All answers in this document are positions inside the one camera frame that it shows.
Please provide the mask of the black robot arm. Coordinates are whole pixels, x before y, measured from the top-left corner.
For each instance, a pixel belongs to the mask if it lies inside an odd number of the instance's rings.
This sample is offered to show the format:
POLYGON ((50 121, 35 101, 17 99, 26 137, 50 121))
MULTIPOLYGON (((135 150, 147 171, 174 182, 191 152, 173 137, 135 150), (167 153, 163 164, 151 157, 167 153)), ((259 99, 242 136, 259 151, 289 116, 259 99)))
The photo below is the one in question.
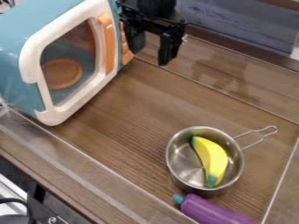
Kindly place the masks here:
POLYGON ((178 56, 186 35, 186 20, 173 19, 177 0, 117 0, 117 5, 122 8, 130 50, 143 50, 146 34, 151 32, 161 38, 158 65, 166 66, 178 56))

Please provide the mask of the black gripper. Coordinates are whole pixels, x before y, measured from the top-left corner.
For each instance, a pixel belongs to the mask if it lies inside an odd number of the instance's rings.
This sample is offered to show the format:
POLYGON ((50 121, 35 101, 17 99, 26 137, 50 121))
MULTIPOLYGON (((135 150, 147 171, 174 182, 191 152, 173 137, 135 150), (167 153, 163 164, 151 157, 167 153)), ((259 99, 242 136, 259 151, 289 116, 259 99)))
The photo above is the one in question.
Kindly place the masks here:
POLYGON ((161 37, 158 64, 166 66, 178 55, 187 25, 183 18, 174 18, 177 0, 117 0, 117 5, 131 52, 145 49, 146 32, 151 32, 161 37))

